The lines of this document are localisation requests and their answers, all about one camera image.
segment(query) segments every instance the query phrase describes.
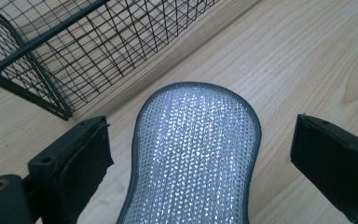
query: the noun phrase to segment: black wire basket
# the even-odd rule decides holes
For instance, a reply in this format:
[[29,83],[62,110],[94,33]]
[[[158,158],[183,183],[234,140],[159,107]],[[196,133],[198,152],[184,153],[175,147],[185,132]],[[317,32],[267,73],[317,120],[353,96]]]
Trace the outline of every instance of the black wire basket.
[[69,119],[216,2],[0,1],[0,87]]

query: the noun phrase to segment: wire basket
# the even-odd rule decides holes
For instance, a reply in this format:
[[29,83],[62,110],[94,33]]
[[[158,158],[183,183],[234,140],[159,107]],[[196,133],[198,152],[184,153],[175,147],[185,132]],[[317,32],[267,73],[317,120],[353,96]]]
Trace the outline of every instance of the wire basket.
[[69,119],[216,2],[0,1],[0,87]]

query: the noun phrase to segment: light wood floor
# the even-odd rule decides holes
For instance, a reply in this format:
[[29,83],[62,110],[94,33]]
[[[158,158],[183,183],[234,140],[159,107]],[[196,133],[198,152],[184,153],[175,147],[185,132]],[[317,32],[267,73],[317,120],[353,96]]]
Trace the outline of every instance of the light wood floor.
[[[135,118],[155,90],[203,81],[233,90],[255,109],[263,139],[250,192],[251,223],[349,223],[290,162],[296,115],[358,135],[358,0],[263,0],[165,76],[104,113],[115,165],[79,223],[114,223],[131,172]],[[26,176],[26,162],[76,123],[0,90],[0,175]]]

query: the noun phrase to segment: wood grain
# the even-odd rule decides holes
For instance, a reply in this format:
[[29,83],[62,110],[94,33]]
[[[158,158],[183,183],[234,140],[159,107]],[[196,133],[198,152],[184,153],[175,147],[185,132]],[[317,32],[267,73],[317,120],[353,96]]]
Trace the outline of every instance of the wood grain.
[[[116,221],[136,116],[150,94],[178,81],[224,86],[255,109],[263,139],[251,223],[350,223],[290,162],[289,151],[298,113],[358,135],[358,1],[263,0],[114,112],[93,113],[108,115],[115,165],[79,223]],[[0,90],[0,175],[25,175],[26,162],[72,125]]]

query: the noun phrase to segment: metal wire grid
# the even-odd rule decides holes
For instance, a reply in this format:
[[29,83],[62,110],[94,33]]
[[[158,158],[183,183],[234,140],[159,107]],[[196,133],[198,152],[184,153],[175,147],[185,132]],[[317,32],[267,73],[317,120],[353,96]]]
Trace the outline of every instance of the metal wire grid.
[[[5,18],[0,17],[0,60],[11,55],[22,44],[22,40],[17,36],[10,23],[5,21]],[[61,114],[62,112],[58,111],[61,104],[46,84],[46,80],[38,72],[35,61],[30,58],[30,55],[27,55],[8,67],[2,75],[12,80],[13,83],[23,87],[26,91],[34,93],[35,97],[45,100],[52,107],[49,110],[53,111],[50,112]],[[7,88],[2,82],[0,82],[0,86],[5,89]]]
[[0,1],[0,14],[29,41],[45,33],[89,6],[90,0],[10,0]]
[[[20,0],[11,1],[8,5],[17,5],[18,2]],[[81,11],[90,3],[83,1],[69,7],[67,2],[60,1],[61,7],[51,8],[49,17],[52,18],[49,20],[39,12],[40,19],[37,20],[43,22],[27,25],[20,22],[32,21],[23,18],[31,9],[20,11],[22,7],[15,7],[19,10],[17,13],[2,12],[8,5],[1,5],[0,13],[11,15],[9,21],[15,23],[20,39],[26,41],[61,21],[63,16],[57,12],[65,11],[67,17],[67,14]],[[217,0],[107,1],[33,50],[31,57],[29,54],[22,56],[1,75],[62,107],[48,87],[52,84],[52,89],[60,95],[58,98],[63,98],[70,109],[76,111],[169,45],[215,2]],[[45,3],[38,4],[32,8],[37,9]],[[31,33],[27,31],[28,27],[33,27],[29,29],[33,30]],[[13,49],[18,47],[10,41]]]

